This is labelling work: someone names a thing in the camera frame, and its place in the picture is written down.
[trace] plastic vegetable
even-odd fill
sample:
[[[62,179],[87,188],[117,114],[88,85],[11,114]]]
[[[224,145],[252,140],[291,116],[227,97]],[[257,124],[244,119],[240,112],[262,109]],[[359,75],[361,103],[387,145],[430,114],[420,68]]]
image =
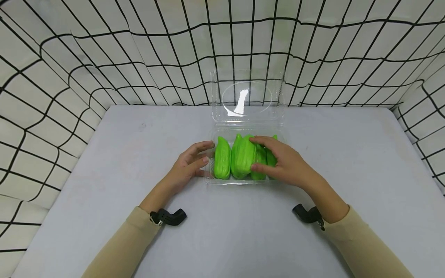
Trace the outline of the plastic vegetable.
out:
[[[266,159],[266,150],[264,147],[262,147],[260,144],[255,144],[256,146],[256,156],[255,156],[255,163],[261,163],[267,165],[267,159]],[[263,180],[266,178],[266,174],[258,173],[258,172],[252,172],[251,173],[252,180]]]
[[[241,135],[238,133],[238,134],[236,135],[235,142],[233,143],[233,146],[232,146],[231,171],[232,171],[232,175],[233,175],[236,179],[239,179],[239,180],[242,179],[243,177],[241,177],[241,176],[238,174],[238,172],[236,171],[236,168],[235,168],[235,159],[236,159],[237,154],[238,154],[238,146],[239,146],[239,144],[240,144],[240,142],[241,142],[242,139],[243,139],[243,137],[241,137]]]
[[[272,153],[272,151],[269,150],[268,148],[266,148],[266,157],[267,157],[267,165],[275,167],[275,165],[277,164],[277,159],[275,155]]]
[[[230,145],[226,139],[218,136],[218,145],[215,150],[215,165],[213,167],[215,178],[228,179],[230,176],[230,163]]]
[[[235,174],[238,178],[243,178],[247,176],[251,170],[250,167],[255,161],[256,157],[256,145],[250,142],[249,138],[252,135],[246,135],[241,139],[238,146],[236,146],[236,157],[235,157]]]

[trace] cloth backdrop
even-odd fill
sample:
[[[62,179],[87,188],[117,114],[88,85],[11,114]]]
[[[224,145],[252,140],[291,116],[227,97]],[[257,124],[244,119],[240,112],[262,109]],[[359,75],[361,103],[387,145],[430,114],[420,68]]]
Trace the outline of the cloth backdrop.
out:
[[[285,73],[288,106],[392,109],[443,194],[444,10],[445,0],[0,0],[0,278],[111,105],[209,105],[216,68]]]

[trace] beige sleeve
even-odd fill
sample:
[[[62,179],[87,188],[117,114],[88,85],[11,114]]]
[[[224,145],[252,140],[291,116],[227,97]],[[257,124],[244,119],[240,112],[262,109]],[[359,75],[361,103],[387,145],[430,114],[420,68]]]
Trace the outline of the beige sleeve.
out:
[[[135,207],[85,270],[82,278],[130,278],[160,226]]]
[[[342,220],[325,222],[324,228],[355,277],[412,277],[352,207]]]

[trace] tabletop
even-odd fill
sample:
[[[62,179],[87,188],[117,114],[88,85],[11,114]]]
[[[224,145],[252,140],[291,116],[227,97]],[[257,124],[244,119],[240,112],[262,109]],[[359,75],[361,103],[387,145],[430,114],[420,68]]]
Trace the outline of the tabletop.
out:
[[[80,277],[191,144],[208,140],[210,107],[113,106],[105,114],[13,277]],[[289,108],[288,143],[362,216],[415,277],[443,277],[445,200],[387,109]],[[194,178],[135,277],[348,277],[288,185],[207,185]]]

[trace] plastic lid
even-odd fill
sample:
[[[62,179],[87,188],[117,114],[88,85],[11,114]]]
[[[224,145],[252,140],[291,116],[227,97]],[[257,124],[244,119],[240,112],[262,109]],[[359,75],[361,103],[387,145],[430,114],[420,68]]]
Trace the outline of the plastic lid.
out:
[[[281,125],[282,73],[266,69],[212,72],[212,117],[217,124]]]

